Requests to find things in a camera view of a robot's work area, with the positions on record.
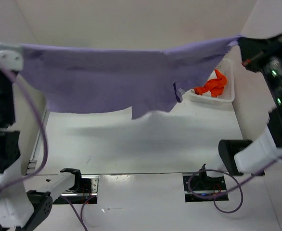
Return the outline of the purple t-shirt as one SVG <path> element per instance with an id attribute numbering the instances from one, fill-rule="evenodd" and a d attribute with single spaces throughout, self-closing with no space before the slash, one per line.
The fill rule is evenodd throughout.
<path id="1" fill-rule="evenodd" d="M 167 50 L 93 50 L 24 44 L 21 76 L 58 113 L 169 112 L 208 80 L 239 36 Z"/>

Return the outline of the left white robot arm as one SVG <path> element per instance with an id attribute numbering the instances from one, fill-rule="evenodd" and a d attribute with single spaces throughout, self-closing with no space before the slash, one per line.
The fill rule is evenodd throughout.
<path id="1" fill-rule="evenodd" d="M 25 190 L 21 178 L 19 131 L 5 131 L 15 123 L 11 81 L 0 71 L 0 231 L 33 231 L 50 214 L 61 194 L 82 189 L 78 169 L 64 168 L 39 190 Z"/>

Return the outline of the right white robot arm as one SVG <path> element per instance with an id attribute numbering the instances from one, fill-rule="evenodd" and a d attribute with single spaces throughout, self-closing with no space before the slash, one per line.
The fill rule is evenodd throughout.
<path id="1" fill-rule="evenodd" d="M 282 158 L 282 33 L 271 38 L 240 38 L 242 65 L 260 72 L 276 107 L 269 112 L 264 132 L 255 141 L 221 140 L 218 154 L 210 164 L 201 167 L 198 184 L 209 189 L 215 178 L 228 172 L 232 176 L 260 176 L 264 169 Z"/>

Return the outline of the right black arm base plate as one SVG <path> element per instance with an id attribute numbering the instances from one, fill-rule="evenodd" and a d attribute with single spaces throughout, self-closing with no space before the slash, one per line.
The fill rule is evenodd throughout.
<path id="1" fill-rule="evenodd" d="M 190 183 L 188 183 L 190 175 L 182 175 L 185 202 L 206 202 L 206 199 L 200 199 L 192 195 L 189 190 L 188 185 L 190 185 L 192 191 L 199 196 L 213 196 L 218 193 L 223 193 L 226 191 L 226 184 L 224 177 L 209 178 L 204 176 L 196 175 L 194 176 Z"/>

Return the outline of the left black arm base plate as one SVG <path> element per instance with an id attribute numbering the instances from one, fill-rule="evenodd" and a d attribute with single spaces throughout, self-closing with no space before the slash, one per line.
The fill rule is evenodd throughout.
<path id="1" fill-rule="evenodd" d="M 77 191 L 66 190 L 61 194 L 73 205 L 97 204 L 98 175 L 82 175 L 82 183 Z"/>

